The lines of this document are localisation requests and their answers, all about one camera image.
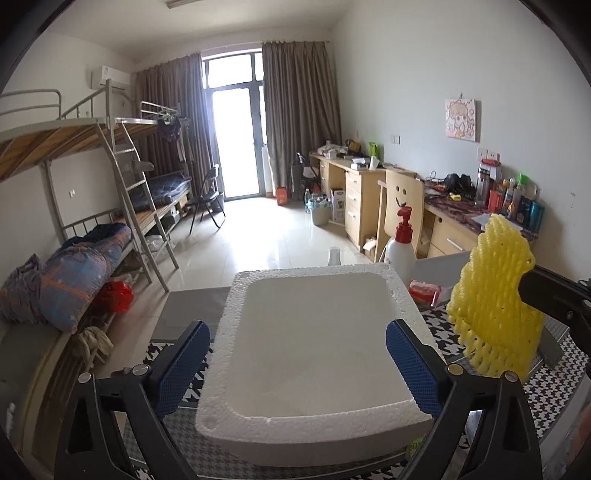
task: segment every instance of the blue can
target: blue can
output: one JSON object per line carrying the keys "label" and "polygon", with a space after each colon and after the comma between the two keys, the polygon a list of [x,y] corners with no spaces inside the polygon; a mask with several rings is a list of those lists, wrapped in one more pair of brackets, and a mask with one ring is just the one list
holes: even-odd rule
{"label": "blue can", "polygon": [[542,217],[544,216],[544,205],[538,202],[531,202],[530,207],[530,221],[527,229],[531,232],[538,233],[542,224]]}

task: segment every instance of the air conditioner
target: air conditioner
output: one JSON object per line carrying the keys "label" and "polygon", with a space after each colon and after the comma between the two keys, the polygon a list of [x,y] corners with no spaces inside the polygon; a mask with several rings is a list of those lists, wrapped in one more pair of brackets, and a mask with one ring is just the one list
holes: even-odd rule
{"label": "air conditioner", "polygon": [[90,87],[94,90],[104,87],[107,79],[111,79],[113,88],[120,90],[125,90],[131,85],[131,75],[129,73],[102,66],[92,71]]}

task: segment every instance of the white wall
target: white wall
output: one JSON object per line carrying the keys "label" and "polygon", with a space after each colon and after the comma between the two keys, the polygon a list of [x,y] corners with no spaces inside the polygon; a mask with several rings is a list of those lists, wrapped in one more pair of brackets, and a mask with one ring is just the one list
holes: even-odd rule
{"label": "white wall", "polygon": [[[107,65],[126,72],[132,61],[95,44],[65,35],[46,32],[31,47],[12,75],[5,92],[32,88],[57,88],[63,94],[64,109],[91,94],[90,71]],[[55,97],[37,95],[32,102],[3,99],[0,111],[31,103],[53,103]],[[95,115],[104,107],[95,105]],[[129,111],[116,102],[116,113]],[[52,120],[57,110],[29,111],[0,117],[0,130]],[[118,202],[108,158],[94,150],[56,160],[51,167],[60,210],[65,223],[115,207]],[[2,255],[0,283],[31,254],[42,260],[59,247],[47,204],[39,167],[0,183],[0,225]],[[76,195],[69,197],[69,190]]]}
{"label": "white wall", "polygon": [[158,63],[191,55],[191,53],[198,51],[206,56],[260,47],[261,43],[265,41],[330,41],[331,37],[332,34],[328,28],[277,27],[196,38],[182,45],[152,52],[136,62],[134,71],[139,72]]}
{"label": "white wall", "polygon": [[333,41],[344,138],[359,129],[387,161],[475,179],[478,145],[444,136],[444,100],[481,101],[480,145],[541,187],[538,262],[591,275],[591,87],[551,30],[517,0],[357,0]]}

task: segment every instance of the white tile floor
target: white tile floor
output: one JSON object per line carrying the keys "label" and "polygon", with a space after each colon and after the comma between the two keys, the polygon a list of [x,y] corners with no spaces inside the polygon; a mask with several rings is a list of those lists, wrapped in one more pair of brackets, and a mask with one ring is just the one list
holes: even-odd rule
{"label": "white tile floor", "polygon": [[[207,215],[181,220],[171,234],[180,268],[162,253],[160,270],[171,291],[230,286],[236,273],[246,270],[320,267],[328,262],[328,249],[339,247],[343,264],[369,263],[345,234],[341,225],[312,224],[301,203],[279,207],[272,199],[227,202],[227,220],[218,230]],[[222,214],[217,214],[219,221]],[[140,363],[168,295],[155,275],[154,282],[141,280],[134,288],[135,300],[124,316],[117,318],[109,337],[116,345],[99,376]]]}

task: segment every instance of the drawer handle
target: drawer handle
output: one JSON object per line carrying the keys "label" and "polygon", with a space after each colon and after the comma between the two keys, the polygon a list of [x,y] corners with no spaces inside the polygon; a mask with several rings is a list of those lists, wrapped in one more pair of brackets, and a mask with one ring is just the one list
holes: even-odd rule
{"label": "drawer handle", "polygon": [[451,240],[450,238],[446,238],[446,240],[448,242],[450,242],[454,247],[456,247],[460,252],[464,252],[465,250],[460,247],[460,245],[458,245],[457,243],[455,243],[453,240]]}

